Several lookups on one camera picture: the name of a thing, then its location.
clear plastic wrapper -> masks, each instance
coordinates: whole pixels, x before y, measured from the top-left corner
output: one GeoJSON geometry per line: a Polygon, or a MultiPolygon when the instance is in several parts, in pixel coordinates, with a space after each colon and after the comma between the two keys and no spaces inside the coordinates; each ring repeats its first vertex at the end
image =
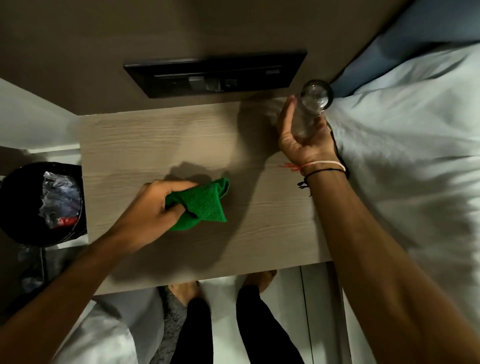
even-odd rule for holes
{"type": "Polygon", "coordinates": [[[51,172],[43,174],[42,207],[39,216],[50,229],[73,226],[78,221],[82,200],[73,177],[51,172]]]}

forearm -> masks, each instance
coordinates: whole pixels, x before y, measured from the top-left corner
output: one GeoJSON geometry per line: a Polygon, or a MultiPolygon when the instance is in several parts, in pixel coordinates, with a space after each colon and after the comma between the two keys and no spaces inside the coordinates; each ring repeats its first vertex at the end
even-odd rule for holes
{"type": "Polygon", "coordinates": [[[308,182],[339,279],[377,360],[480,360],[475,333],[373,218],[345,175],[323,171],[308,182]]]}
{"type": "Polygon", "coordinates": [[[0,362],[49,363],[105,277],[128,252],[100,238],[0,328],[0,362]]]}

green towel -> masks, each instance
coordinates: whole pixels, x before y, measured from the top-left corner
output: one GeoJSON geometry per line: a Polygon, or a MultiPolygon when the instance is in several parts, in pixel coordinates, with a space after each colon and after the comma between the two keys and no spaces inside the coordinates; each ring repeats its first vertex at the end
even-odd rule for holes
{"type": "Polygon", "coordinates": [[[229,183],[227,178],[220,178],[205,186],[169,194],[165,199],[165,209],[175,204],[182,204],[186,209],[170,230],[187,230],[201,220],[226,222],[220,198],[227,193],[229,183]]]}

foot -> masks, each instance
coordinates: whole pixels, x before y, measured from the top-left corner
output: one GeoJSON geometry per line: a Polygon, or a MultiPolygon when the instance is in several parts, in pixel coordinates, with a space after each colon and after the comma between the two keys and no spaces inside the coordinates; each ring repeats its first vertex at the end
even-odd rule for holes
{"type": "Polygon", "coordinates": [[[181,284],[169,284],[168,289],[172,294],[184,305],[188,306],[188,302],[196,297],[205,299],[204,293],[197,281],[181,284]]]}
{"type": "Polygon", "coordinates": [[[265,291],[273,278],[276,276],[276,270],[267,270],[266,272],[250,273],[243,283],[245,286],[257,286],[260,293],[265,291]]]}

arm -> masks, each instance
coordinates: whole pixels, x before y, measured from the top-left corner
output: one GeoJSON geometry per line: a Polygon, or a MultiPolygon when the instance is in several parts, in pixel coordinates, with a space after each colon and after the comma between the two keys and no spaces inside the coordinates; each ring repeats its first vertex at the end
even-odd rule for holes
{"type": "MultiPolygon", "coordinates": [[[[297,165],[335,160],[324,118],[294,137],[295,99],[280,115],[280,147],[297,165]]],[[[305,175],[334,164],[304,168],[305,175]]],[[[378,224],[341,171],[308,178],[328,248],[348,301],[378,363],[480,363],[480,340],[446,295],[378,224]]]]}
{"type": "Polygon", "coordinates": [[[0,328],[0,363],[49,363],[112,269],[170,229],[185,211],[182,205],[165,211],[165,197],[194,186],[188,181],[144,185],[106,234],[0,328]]]}

